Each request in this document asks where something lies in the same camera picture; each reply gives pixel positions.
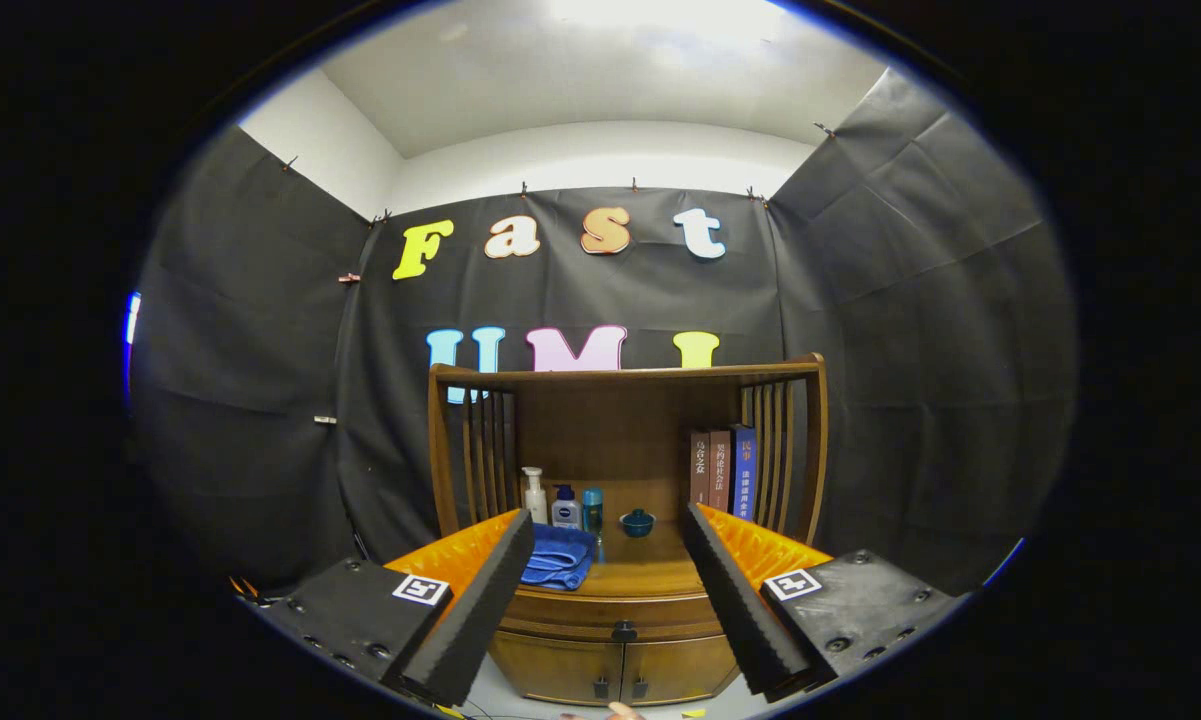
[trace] small teal bowl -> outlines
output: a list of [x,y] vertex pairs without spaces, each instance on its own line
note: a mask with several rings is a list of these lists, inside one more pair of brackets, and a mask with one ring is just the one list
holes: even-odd
[[645,538],[655,529],[655,520],[657,518],[645,512],[644,506],[638,506],[619,520],[622,521],[622,530],[627,533],[628,538]]

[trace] white ceiling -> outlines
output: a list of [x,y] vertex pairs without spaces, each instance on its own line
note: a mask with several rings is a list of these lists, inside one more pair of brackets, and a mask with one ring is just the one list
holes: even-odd
[[884,64],[764,0],[459,0],[325,74],[405,158],[590,120],[674,120],[815,145]]

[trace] blue book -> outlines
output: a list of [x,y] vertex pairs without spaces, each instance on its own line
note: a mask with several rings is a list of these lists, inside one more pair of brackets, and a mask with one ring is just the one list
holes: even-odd
[[733,493],[729,509],[734,518],[751,521],[755,494],[755,428],[733,425]]

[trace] letter s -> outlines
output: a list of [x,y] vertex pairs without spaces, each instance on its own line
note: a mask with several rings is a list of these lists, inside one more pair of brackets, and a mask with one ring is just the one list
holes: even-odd
[[613,256],[631,245],[631,233],[623,228],[631,214],[622,208],[597,208],[582,218],[582,250],[592,256]]

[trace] cabinet door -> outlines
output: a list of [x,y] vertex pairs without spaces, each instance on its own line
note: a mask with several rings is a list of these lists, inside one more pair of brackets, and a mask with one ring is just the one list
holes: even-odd
[[628,643],[622,702],[657,706],[713,697],[737,676],[724,635],[695,641]]
[[524,697],[608,706],[622,688],[622,644],[555,641],[498,630],[489,655]]

